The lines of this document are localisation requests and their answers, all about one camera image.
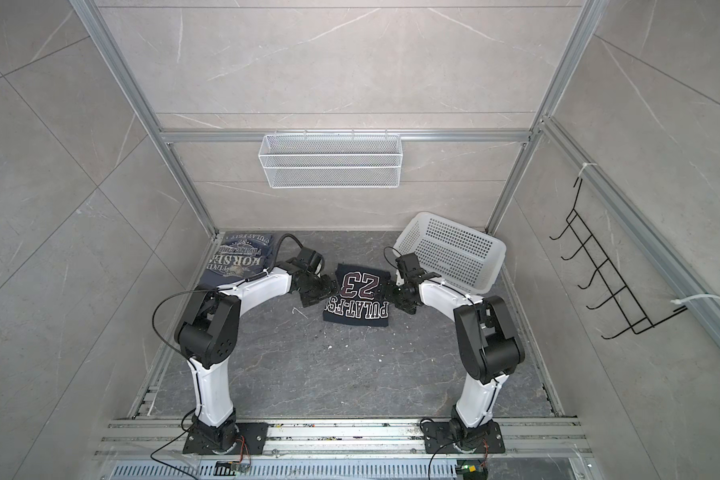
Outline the dark navy tank top pile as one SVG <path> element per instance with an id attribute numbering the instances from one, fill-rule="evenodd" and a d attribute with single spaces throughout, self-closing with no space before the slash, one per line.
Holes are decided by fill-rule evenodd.
<path id="1" fill-rule="evenodd" d="M 391 275 L 385 270 L 340 263 L 335 271 L 337 293 L 329 297 L 322 318 L 325 322 L 366 327 L 387 327 L 390 304 L 385 288 Z"/>

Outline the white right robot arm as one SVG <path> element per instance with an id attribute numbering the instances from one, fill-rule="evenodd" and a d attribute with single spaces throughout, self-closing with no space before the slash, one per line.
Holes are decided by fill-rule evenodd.
<path id="1" fill-rule="evenodd" d="M 452 407 L 448 434 L 437 450 L 453 448 L 472 453 L 483 447 L 489 453 L 502 453 L 494 407 L 509 376 L 525 360 L 524 347 L 505 301 L 499 296 L 471 297 L 433 280 L 393 283 L 384 288 L 384 294 L 395 307 L 409 314 L 426 306 L 454 323 L 466 377 L 461 396 Z"/>

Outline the blue-grey tank top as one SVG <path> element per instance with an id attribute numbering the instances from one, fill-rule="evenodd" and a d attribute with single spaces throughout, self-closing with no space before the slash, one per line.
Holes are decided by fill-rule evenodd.
<path id="1" fill-rule="evenodd" d="M 226 285 L 263 272 L 268 267 L 273 246 L 271 233 L 225 233 L 199 284 Z"/>

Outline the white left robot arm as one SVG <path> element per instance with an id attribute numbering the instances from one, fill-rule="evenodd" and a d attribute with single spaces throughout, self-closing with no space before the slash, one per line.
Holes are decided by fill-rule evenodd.
<path id="1" fill-rule="evenodd" d="M 244 446 L 244 435 L 264 434 L 264 423 L 238 426 L 228 380 L 229 358 L 234 351 L 243 314 L 265 302 L 298 293 L 305 307 L 315 305 L 337 291 L 337 282 L 297 268 L 276 267 L 252 279 L 212 287 L 201 284 L 191 291 L 174 332 L 179 352 L 192 373 L 195 409 L 183 447 L 185 454 L 261 452 L 257 437 Z"/>

